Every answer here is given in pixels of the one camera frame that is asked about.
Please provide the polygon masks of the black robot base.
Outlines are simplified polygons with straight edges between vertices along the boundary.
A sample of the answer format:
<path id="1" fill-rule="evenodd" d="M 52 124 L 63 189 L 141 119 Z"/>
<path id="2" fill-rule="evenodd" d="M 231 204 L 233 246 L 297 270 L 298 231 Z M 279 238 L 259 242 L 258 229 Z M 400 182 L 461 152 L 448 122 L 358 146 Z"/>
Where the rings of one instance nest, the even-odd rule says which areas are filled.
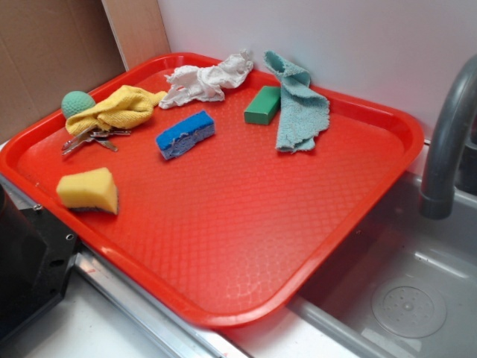
<path id="1" fill-rule="evenodd" d="M 1 343 L 60 303 L 78 235 L 46 208 L 19 209 L 1 189 Z"/>

